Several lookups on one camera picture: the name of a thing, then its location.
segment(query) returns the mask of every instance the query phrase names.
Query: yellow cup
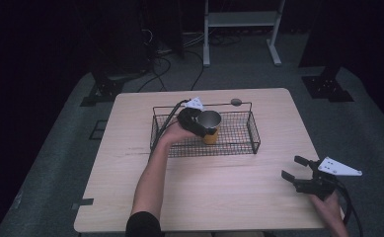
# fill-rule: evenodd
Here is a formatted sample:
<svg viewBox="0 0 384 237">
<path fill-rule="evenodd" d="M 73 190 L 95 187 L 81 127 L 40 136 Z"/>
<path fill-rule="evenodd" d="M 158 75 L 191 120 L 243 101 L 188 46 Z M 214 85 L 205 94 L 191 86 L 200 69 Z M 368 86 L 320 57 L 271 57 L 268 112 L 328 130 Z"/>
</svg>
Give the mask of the yellow cup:
<svg viewBox="0 0 384 237">
<path fill-rule="evenodd" d="M 213 134 L 207 134 L 203 142 L 207 145 L 213 145 L 219 135 L 219 125 L 222 121 L 221 115 L 216 111 L 204 111 L 197 117 L 197 122 L 207 129 L 215 129 Z"/>
</svg>

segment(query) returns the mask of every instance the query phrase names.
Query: light wood tabletop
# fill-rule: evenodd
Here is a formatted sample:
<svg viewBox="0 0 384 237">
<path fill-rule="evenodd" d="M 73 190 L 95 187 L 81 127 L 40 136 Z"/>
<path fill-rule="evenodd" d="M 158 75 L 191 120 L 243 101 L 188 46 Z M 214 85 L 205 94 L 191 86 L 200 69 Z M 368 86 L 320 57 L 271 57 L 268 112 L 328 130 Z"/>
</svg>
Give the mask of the light wood tabletop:
<svg viewBox="0 0 384 237">
<path fill-rule="evenodd" d="M 124 231 L 133 195 L 150 153 L 154 107 L 200 97 L 204 104 L 252 103 L 260 135 L 257 154 L 169 158 L 163 231 L 224 231 L 323 228 L 306 195 L 296 192 L 281 170 L 297 179 L 312 171 L 295 155 L 318 155 L 286 89 L 246 89 L 120 94 L 115 99 L 74 228 L 78 232 Z"/>
</svg>

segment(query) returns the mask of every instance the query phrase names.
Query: gray carpet floor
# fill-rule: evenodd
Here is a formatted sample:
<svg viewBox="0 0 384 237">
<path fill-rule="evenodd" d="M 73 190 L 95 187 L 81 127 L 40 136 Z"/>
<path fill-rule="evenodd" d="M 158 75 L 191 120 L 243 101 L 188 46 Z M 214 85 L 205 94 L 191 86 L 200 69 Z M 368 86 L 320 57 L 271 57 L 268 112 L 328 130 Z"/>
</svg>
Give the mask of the gray carpet floor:
<svg viewBox="0 0 384 237">
<path fill-rule="evenodd" d="M 290 91 L 321 158 L 332 157 L 363 172 L 362 177 L 341 177 L 358 212 L 364 236 L 384 236 L 384 115 L 366 93 L 361 81 L 342 68 L 337 80 L 354 102 L 330 103 L 311 99 L 301 76 L 318 75 L 322 68 L 298 68 L 308 35 L 284 35 L 277 39 L 282 65 L 272 64 L 266 46 L 268 36 L 242 37 L 239 43 L 211 48 L 211 65 L 204 68 L 195 90 L 286 88 Z M 201 45 L 188 48 L 202 54 Z M 201 70 L 200 59 L 174 54 L 170 70 L 161 76 L 167 91 L 188 91 Z M 168 64 L 155 61 L 157 73 Z M 152 74 L 129 81 L 123 93 L 135 93 Z M 83 196 L 100 140 L 89 139 L 97 120 L 107 119 L 113 103 L 80 107 L 94 85 L 91 74 L 80 78 L 50 131 L 38 158 L 26 177 L 14 204 L 0 226 L 0 237 L 77 236 L 73 223 Z M 160 91 L 158 80 L 141 92 Z M 358 236 L 352 217 L 351 236 Z M 275 230 L 277 237 L 329 236 L 324 230 Z M 83 236 L 124 236 L 122 233 Z"/>
</svg>

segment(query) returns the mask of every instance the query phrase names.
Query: black wire basket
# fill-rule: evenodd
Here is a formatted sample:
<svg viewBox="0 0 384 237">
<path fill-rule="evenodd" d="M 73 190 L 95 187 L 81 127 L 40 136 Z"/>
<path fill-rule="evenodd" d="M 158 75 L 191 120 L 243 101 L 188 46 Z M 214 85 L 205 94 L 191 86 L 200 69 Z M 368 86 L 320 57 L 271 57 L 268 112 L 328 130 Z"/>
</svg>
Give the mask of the black wire basket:
<svg viewBox="0 0 384 237">
<path fill-rule="evenodd" d="M 204 105 L 204 107 L 218 111 L 222 117 L 216 143 L 207 145 L 200 137 L 188 138 L 172 146 L 169 153 L 170 158 L 257 154 L 260 147 L 260 136 L 254 115 L 251 112 L 252 103 L 240 104 L 240 110 L 231 104 Z M 172 109 L 173 107 L 153 108 L 151 147 L 156 134 L 167 120 Z"/>
</svg>

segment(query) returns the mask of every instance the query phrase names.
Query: black sleeve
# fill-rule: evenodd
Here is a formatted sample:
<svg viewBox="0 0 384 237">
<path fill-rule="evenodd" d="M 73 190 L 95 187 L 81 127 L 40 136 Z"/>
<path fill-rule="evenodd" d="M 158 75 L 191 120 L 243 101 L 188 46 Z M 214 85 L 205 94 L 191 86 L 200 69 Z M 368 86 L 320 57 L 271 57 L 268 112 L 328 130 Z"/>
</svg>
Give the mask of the black sleeve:
<svg viewBox="0 0 384 237">
<path fill-rule="evenodd" d="M 160 222 L 149 212 L 136 212 L 127 220 L 125 235 L 126 237 L 161 237 Z"/>
</svg>

